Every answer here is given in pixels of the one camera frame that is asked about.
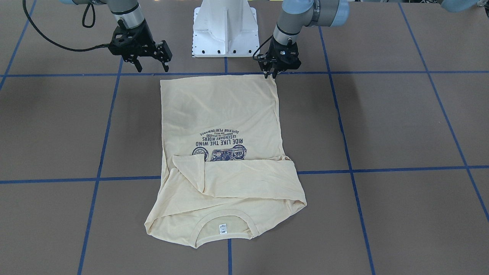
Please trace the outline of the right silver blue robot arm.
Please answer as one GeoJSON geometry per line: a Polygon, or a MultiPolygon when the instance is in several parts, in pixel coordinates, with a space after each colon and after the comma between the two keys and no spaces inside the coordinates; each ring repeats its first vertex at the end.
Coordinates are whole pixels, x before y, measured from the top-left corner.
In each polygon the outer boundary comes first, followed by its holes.
{"type": "Polygon", "coordinates": [[[67,5],[108,5],[118,26],[108,45],[113,55],[122,56],[125,62],[134,64],[138,72],[142,66],[138,57],[152,57],[161,62],[165,72],[169,70],[172,53],[166,41],[156,43],[149,30],[137,0],[63,0],[67,5]]]}

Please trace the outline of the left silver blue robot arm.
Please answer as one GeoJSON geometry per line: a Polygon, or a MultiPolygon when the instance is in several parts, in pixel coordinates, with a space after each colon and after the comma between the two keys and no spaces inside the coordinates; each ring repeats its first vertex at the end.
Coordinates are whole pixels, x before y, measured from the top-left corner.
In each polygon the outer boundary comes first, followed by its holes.
{"type": "Polygon", "coordinates": [[[319,27],[320,74],[487,74],[488,19],[475,0],[285,0],[265,54],[265,77],[300,67],[297,38],[319,27]]]}

